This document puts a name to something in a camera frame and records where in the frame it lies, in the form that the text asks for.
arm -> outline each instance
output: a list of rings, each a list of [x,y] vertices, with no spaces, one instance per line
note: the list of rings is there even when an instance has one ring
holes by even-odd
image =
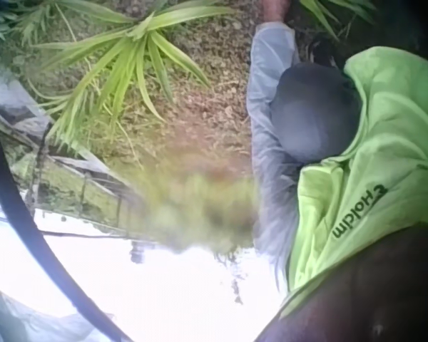
[[[283,23],[288,0],[263,0],[265,23],[251,51],[247,108],[252,130],[252,163],[260,186],[259,222],[254,244],[270,258],[280,291],[287,291],[285,267],[298,225],[300,166],[283,151],[270,122],[269,104],[285,69],[299,63],[294,32]]]

palm plant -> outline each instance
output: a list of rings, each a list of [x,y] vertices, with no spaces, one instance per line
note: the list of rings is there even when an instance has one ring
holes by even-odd
[[[106,81],[95,96],[95,104],[89,110],[95,113],[104,108],[108,100],[112,103],[113,120],[116,120],[123,108],[127,90],[136,82],[143,102],[158,119],[163,117],[156,110],[146,87],[145,65],[150,60],[163,94],[173,102],[168,73],[164,59],[172,61],[183,70],[194,75],[203,85],[209,86],[209,80],[201,68],[189,56],[170,43],[164,36],[165,29],[194,19],[232,14],[234,11],[224,6],[214,6],[218,0],[190,0],[171,7],[165,7],[168,0],[157,1],[152,12],[144,20],[137,22],[122,14],[118,14],[102,6],[85,4],[82,0],[53,0],[63,4],[76,1],[78,8],[85,13],[103,21],[118,24],[118,27],[84,39],[70,43],[46,43],[39,48],[60,50],[55,56],[42,65],[50,69],[57,65],[69,66],[82,61],[93,54],[100,58],[91,66],[89,72],[79,81],[70,96],[57,104],[59,120],[53,127],[51,135],[55,138],[72,140],[76,135],[80,108],[85,105],[86,92],[97,84],[100,75],[107,75]]]
[[[345,7],[353,11],[360,18],[365,21],[372,22],[372,18],[368,11],[374,10],[375,6],[371,0],[327,0],[331,4]],[[301,4],[314,14],[318,21],[325,27],[325,29],[335,38],[338,39],[333,27],[328,19],[333,20],[335,23],[340,21],[337,17],[325,7],[320,0],[301,0]]]
[[[46,33],[50,20],[57,10],[60,10],[60,7],[115,23],[133,22],[132,18],[88,1],[15,0],[15,4],[18,6],[16,11],[19,14],[19,18],[13,27],[13,31],[22,35],[22,45],[37,43],[40,40],[40,33]]]

black strap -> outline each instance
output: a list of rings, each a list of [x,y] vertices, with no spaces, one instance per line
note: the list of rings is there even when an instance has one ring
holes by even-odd
[[[78,312],[95,328],[112,341],[131,341],[112,320],[84,293],[71,278],[61,262],[46,243],[43,235],[33,221],[19,191],[14,184],[8,162],[0,143],[0,205],[9,224],[26,245],[43,270],[52,281],[70,299]]]

neon green jacket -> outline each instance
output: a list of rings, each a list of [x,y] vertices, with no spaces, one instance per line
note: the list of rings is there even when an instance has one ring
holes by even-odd
[[[363,99],[359,131],[341,156],[302,170],[281,317],[357,252],[428,222],[428,61],[376,47],[351,57],[345,72]]]

hand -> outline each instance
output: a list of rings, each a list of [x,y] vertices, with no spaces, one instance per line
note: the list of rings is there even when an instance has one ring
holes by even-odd
[[[284,22],[285,15],[290,7],[291,0],[262,0],[263,21]]]

